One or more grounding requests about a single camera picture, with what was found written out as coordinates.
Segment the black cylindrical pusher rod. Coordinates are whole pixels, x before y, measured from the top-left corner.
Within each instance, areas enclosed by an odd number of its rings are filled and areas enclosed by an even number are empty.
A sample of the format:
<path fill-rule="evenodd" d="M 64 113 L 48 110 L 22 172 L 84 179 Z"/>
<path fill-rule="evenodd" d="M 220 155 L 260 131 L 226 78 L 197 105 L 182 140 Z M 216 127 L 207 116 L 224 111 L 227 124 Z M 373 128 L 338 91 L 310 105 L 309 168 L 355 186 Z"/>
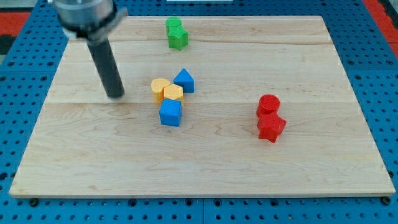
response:
<path fill-rule="evenodd" d="M 109 98 L 120 98 L 124 95 L 124 86 L 111 49 L 109 40 L 88 45 L 103 88 Z"/>

